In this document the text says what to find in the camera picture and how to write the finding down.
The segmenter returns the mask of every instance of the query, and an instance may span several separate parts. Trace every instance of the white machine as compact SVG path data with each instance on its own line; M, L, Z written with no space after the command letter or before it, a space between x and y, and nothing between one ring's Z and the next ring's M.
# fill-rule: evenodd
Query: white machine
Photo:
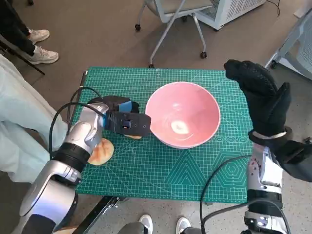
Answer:
M215 30L264 4L266 0L211 0L214 7L196 13L197 18Z

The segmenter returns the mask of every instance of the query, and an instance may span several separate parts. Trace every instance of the chair wheel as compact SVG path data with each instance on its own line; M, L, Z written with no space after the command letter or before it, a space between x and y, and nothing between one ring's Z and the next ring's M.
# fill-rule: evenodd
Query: chair wheel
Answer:
M271 62L271 64L270 64L270 67L271 67L272 69L274 69L274 68L276 67L276 65L277 65L277 62L276 62L275 60L272 60L272 62Z
M207 57L207 53L206 53L206 52L201 52L201 53L200 53L200 57L201 57L202 59L205 59L205 58Z
M141 31L141 26L139 24L136 24L136 31L137 32Z
M187 16L182 16L181 19L182 19L182 22L184 23L187 22Z

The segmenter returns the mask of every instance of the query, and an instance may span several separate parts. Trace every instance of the white sneaker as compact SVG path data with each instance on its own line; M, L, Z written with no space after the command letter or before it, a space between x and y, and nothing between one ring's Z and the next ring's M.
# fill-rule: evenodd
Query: white sneaker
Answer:
M48 51L35 45L34 55L28 56L28 61L31 64L36 65L39 63L53 63L57 61L59 54L57 52Z
M180 234L184 231L184 229L191 227L191 223L185 217L180 218L176 223L175 233Z
M36 44L39 41L46 40L50 36L50 32L48 30L33 30L28 29L30 35L28 36L28 39L30 39L34 44Z
M153 221L148 214L143 215L140 218L139 222L142 223L148 229L148 234L153 233Z

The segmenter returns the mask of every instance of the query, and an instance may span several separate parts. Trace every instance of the black glove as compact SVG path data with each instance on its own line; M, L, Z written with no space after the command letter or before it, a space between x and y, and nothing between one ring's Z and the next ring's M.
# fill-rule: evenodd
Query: black glove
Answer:
M253 130L267 137L284 132L291 102L290 84L277 89L269 71L250 61L231 59L224 68L226 77L237 81L246 96Z

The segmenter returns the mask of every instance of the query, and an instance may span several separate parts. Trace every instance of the bread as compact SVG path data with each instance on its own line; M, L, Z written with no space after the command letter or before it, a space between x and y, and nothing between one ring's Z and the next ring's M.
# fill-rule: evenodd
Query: bread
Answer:
M90 156L88 162L92 165L102 165L111 159L114 153L113 144L105 138L96 146Z
M125 137L130 137L130 138L132 138L132 139L137 139L137 140L139 140L139 139L141 139L142 137L141 136L130 136L130 135L124 135Z

